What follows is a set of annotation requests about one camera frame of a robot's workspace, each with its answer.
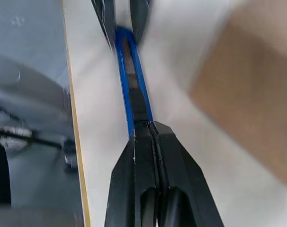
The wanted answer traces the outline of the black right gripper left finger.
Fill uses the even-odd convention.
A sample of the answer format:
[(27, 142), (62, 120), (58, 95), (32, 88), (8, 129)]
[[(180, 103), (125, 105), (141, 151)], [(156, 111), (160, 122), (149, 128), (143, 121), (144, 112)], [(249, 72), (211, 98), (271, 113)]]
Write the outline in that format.
[(156, 225), (159, 184), (153, 147), (149, 124), (137, 124), (111, 174), (105, 226)]

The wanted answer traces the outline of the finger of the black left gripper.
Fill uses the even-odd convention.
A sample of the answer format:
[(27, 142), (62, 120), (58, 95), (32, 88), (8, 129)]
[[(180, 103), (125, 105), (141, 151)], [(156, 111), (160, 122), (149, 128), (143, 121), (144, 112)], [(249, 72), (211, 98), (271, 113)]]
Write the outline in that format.
[(91, 0), (106, 41), (116, 50), (116, 16), (114, 0)]
[(130, 16), (136, 45), (143, 39), (151, 7), (152, 0), (130, 0)]

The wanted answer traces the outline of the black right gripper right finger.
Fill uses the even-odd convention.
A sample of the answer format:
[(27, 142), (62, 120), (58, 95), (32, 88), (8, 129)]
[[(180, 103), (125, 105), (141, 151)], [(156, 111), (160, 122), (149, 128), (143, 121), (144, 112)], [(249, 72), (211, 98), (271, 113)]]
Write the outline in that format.
[(160, 177), (161, 227), (222, 227), (221, 216), (200, 166), (177, 139), (172, 129), (152, 123)]

